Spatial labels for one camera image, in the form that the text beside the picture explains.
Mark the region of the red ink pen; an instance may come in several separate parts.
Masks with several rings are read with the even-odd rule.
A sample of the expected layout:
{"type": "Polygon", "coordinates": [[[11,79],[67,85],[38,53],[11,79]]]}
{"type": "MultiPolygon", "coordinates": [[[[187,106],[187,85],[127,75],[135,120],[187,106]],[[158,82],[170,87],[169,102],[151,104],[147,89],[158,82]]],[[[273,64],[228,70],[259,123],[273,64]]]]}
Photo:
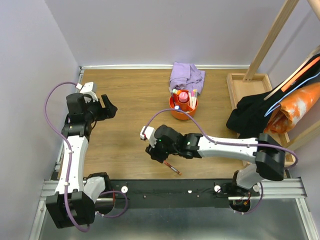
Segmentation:
{"type": "Polygon", "coordinates": [[[163,162],[167,167],[169,167],[172,171],[174,171],[176,174],[178,174],[179,176],[182,175],[182,173],[180,171],[178,171],[175,167],[173,167],[171,164],[169,164],[167,161],[163,162]]]}

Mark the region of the pink capped clear pencil tube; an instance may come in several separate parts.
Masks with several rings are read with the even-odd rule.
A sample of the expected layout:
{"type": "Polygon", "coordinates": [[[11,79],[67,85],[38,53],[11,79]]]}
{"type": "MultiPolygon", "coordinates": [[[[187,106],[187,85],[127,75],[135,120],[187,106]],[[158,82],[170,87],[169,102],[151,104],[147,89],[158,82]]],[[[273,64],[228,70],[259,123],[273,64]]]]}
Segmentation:
{"type": "Polygon", "coordinates": [[[186,104],[189,101],[189,94],[185,91],[181,91],[178,95],[178,101],[180,103],[186,104]]]}

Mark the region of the yellow capped white marker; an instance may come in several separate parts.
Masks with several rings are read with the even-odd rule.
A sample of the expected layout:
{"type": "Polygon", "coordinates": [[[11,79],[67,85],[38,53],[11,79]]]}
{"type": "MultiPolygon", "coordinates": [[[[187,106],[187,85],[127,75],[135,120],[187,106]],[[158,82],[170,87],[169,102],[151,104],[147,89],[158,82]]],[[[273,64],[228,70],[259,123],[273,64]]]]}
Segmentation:
{"type": "Polygon", "coordinates": [[[198,90],[197,90],[197,89],[194,89],[194,90],[193,90],[193,94],[194,94],[194,99],[197,100],[198,90]]]}

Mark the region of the purple ink clear pen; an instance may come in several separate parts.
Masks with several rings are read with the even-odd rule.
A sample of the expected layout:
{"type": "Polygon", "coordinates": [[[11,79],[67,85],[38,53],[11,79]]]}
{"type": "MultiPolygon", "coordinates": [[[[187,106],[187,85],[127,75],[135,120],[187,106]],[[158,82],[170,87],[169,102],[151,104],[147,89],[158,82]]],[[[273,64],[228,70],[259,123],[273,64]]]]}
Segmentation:
{"type": "Polygon", "coordinates": [[[176,103],[175,103],[174,93],[171,94],[171,97],[172,97],[173,106],[175,107],[176,103]]]}

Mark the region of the pink capped white marker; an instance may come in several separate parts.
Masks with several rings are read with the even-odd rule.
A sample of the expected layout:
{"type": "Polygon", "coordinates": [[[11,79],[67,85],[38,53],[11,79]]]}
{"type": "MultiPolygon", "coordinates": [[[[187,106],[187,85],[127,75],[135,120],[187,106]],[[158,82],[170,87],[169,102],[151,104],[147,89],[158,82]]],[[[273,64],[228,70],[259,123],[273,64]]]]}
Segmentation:
{"type": "Polygon", "coordinates": [[[191,107],[194,108],[194,99],[195,99],[195,96],[194,96],[194,91],[193,91],[193,90],[190,92],[190,96],[191,96],[191,100],[190,100],[191,107]]]}

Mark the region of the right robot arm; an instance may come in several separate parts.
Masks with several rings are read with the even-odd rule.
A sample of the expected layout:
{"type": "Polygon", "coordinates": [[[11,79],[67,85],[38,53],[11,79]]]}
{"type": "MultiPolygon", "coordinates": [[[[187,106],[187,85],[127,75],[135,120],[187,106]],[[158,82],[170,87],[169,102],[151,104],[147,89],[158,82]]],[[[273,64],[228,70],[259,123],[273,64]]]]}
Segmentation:
{"type": "Polygon", "coordinates": [[[234,173],[230,191],[241,196],[262,180],[279,182],[284,179],[285,151],[268,134],[257,138],[219,138],[201,133],[182,135],[173,128],[161,125],[157,129],[143,126],[140,138],[148,141],[145,151],[152,160],[163,163],[169,155],[185,159],[223,157],[248,162],[234,173]]]}

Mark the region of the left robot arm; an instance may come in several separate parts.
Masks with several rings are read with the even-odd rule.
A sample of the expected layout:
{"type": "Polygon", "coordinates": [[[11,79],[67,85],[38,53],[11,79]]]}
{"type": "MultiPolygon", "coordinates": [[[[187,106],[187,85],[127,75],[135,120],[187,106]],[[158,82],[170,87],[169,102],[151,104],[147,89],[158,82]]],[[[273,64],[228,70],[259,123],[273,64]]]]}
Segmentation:
{"type": "Polygon", "coordinates": [[[106,172],[93,173],[83,181],[92,123],[114,118],[118,109],[107,95],[97,98],[93,92],[72,93],[66,97],[66,103],[68,114],[58,133],[64,146],[61,175],[45,205],[57,228],[76,227],[86,233],[95,220],[98,197],[107,197],[111,191],[106,172]]]}

